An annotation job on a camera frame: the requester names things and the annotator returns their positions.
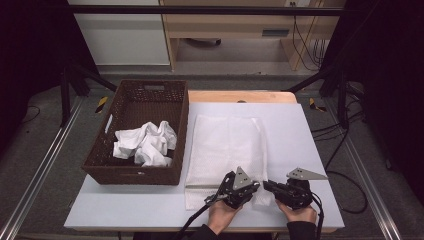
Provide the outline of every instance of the metal rod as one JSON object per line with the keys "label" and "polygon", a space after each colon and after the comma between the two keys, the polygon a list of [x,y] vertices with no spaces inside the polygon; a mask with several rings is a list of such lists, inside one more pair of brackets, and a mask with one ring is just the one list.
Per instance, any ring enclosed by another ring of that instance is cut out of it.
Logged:
{"label": "metal rod", "polygon": [[245,6],[139,6],[139,5],[50,5],[48,11],[83,14],[201,14],[201,15],[284,15],[344,16],[358,14],[344,8],[245,7]]}
{"label": "metal rod", "polygon": [[17,207],[6,224],[2,227],[0,231],[0,240],[12,240],[18,234],[18,231],[23,221],[25,220],[26,215],[34,203],[35,198],[47,177],[47,174],[55,162],[56,157],[59,154],[60,149],[81,110],[83,101],[84,98],[78,97],[77,101],[74,103],[74,107],[72,109],[73,114],[71,115],[71,118],[67,122],[66,126],[59,129],[52,145],[44,156],[43,161],[40,163],[37,172],[32,178]]}
{"label": "metal rod", "polygon": [[[324,101],[325,105],[328,106],[333,120],[337,122],[338,119],[335,110],[336,107],[332,101],[328,100],[327,98],[324,98]],[[358,180],[360,181],[361,186],[365,191],[365,194],[367,195],[370,207],[374,212],[374,216],[380,225],[381,232],[383,233],[384,237],[387,240],[401,240],[401,234],[397,229],[397,226],[393,221],[393,218],[390,215],[390,212],[387,209],[383,198],[375,186],[374,181],[362,163],[361,157],[359,156],[352,139],[349,136],[346,138],[345,151],[349,156],[352,168],[355,171],[356,176],[358,177]]]}

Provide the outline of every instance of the robotic hand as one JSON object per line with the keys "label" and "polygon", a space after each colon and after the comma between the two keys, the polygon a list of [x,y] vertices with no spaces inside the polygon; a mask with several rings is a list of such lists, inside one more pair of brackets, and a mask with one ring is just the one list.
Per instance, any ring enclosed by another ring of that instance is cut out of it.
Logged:
{"label": "robotic hand", "polygon": [[278,201],[293,210],[305,208],[312,203],[312,192],[308,180],[289,178],[286,184],[271,180],[264,181],[264,189],[272,192]]}
{"label": "robotic hand", "polygon": [[231,171],[225,175],[216,194],[207,197],[205,203],[211,206],[223,200],[231,208],[238,209],[252,199],[259,186],[259,182],[250,179],[243,169],[238,167],[236,173]]}
{"label": "robotic hand", "polygon": [[301,168],[287,174],[287,183],[264,181],[264,189],[272,192],[276,199],[293,210],[305,208],[313,201],[308,180],[326,180],[327,177]]}

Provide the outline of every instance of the crumpled white towel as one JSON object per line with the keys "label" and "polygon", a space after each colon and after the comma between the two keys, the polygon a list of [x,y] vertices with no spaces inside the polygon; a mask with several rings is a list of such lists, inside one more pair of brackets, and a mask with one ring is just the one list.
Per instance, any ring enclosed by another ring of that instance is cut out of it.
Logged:
{"label": "crumpled white towel", "polygon": [[185,182],[186,209],[201,208],[204,199],[216,193],[225,174],[235,172],[238,166],[261,183],[251,202],[269,205],[272,194],[262,187],[268,175],[266,139],[260,119],[198,115]]}
{"label": "crumpled white towel", "polygon": [[171,164],[172,159],[165,155],[168,149],[175,149],[177,135],[167,121],[162,121],[159,128],[148,122],[141,128],[116,131],[115,136],[118,142],[114,143],[114,157],[128,159],[134,156],[134,162],[143,166]]}

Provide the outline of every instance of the human hand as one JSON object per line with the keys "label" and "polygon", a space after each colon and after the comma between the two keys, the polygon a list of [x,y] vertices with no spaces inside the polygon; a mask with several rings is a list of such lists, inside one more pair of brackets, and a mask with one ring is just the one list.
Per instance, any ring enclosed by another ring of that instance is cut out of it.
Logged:
{"label": "human hand", "polygon": [[303,221],[315,224],[317,220],[317,212],[311,207],[311,205],[306,208],[292,210],[277,199],[275,199],[275,203],[277,203],[278,208],[286,215],[289,222]]}
{"label": "human hand", "polygon": [[234,216],[243,206],[238,209],[229,207],[224,201],[218,201],[209,208],[209,221],[208,227],[216,234],[219,235],[224,229],[230,225]]}

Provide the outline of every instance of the basket handle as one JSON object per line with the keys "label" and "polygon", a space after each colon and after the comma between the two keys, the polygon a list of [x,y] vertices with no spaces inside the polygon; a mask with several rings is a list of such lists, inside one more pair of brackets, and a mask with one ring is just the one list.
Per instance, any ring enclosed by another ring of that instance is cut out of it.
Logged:
{"label": "basket handle", "polygon": [[165,90],[165,85],[161,85],[161,84],[146,84],[143,86],[144,90],[148,90],[148,91],[164,91]]}

